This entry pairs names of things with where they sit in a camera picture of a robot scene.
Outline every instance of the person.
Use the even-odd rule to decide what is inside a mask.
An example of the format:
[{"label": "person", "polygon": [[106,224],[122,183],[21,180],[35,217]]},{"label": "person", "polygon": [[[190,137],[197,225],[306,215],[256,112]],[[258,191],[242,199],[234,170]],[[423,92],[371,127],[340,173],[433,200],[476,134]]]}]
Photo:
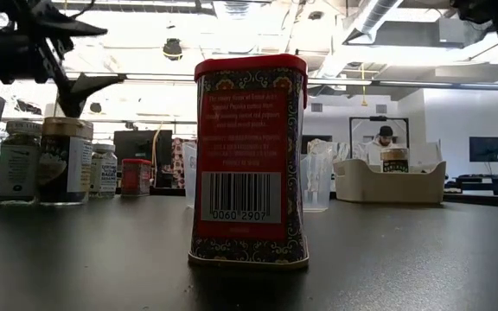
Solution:
[{"label": "person", "polygon": [[393,129],[391,126],[384,125],[380,128],[380,133],[374,140],[367,144],[368,164],[380,165],[380,152],[384,148],[393,146]]}]

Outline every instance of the red lid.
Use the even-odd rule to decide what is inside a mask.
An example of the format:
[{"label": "red lid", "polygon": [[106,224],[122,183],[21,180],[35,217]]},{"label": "red lid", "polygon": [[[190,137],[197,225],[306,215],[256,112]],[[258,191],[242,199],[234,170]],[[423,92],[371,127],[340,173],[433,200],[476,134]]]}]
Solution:
[{"label": "red lid", "polygon": [[124,159],[124,160],[122,160],[122,165],[125,165],[125,163],[151,165],[151,161],[144,160],[144,159]]},{"label": "red lid", "polygon": [[231,59],[204,60],[195,67],[195,81],[203,74],[222,70],[244,70],[256,68],[288,67],[298,70],[303,76],[303,108],[307,108],[307,63],[292,54],[239,57]]}]

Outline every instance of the barcode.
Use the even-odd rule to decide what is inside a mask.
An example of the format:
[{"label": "barcode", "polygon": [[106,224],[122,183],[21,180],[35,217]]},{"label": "barcode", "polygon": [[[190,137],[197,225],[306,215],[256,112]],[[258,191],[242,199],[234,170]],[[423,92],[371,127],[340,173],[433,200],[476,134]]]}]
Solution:
[{"label": "barcode", "polygon": [[281,222],[280,173],[201,175],[201,220]]}]

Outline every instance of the small jar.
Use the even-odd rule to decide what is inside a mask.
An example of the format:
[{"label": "small jar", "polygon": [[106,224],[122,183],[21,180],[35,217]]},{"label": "small jar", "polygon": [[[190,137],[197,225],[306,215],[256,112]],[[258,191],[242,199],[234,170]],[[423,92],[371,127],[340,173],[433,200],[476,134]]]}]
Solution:
[{"label": "small jar", "polygon": [[117,157],[112,144],[93,145],[90,198],[114,197],[117,191]]},{"label": "small jar", "polygon": [[407,148],[385,148],[380,159],[382,173],[408,173]]},{"label": "small jar", "polygon": [[142,196],[150,194],[151,162],[142,159],[122,160],[120,195]]},{"label": "small jar", "polygon": [[42,125],[9,121],[6,130],[9,136],[0,151],[0,205],[29,204],[36,194]]},{"label": "small jar", "polygon": [[46,117],[38,163],[40,204],[87,201],[92,172],[93,124],[73,117]]}]

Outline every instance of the table surface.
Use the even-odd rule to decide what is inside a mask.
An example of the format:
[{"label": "table surface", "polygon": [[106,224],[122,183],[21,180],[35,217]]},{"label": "table surface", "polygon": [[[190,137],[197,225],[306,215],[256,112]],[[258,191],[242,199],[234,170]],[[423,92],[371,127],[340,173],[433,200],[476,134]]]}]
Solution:
[{"label": "table surface", "polygon": [[184,198],[0,208],[0,310],[497,310],[498,207],[306,213],[310,267],[189,267]]}]

